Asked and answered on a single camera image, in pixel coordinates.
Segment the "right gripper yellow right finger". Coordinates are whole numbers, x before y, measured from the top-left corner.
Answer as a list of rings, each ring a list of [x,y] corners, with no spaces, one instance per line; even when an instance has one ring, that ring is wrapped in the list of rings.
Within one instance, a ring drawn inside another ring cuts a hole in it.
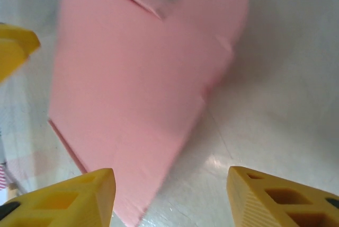
[[[231,166],[227,194],[235,227],[339,227],[339,196]]]

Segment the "pink paper box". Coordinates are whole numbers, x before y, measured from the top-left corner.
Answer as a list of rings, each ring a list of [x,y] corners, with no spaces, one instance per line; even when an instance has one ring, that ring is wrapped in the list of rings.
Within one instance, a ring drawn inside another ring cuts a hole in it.
[[[112,168],[137,227],[233,58],[248,0],[61,0],[49,121],[82,171]]]

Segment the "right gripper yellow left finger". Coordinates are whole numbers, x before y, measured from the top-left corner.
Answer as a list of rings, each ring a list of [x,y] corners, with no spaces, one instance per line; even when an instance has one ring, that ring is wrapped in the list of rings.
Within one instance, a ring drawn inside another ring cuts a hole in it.
[[[7,201],[0,227],[110,227],[115,192],[113,169],[98,169]]]

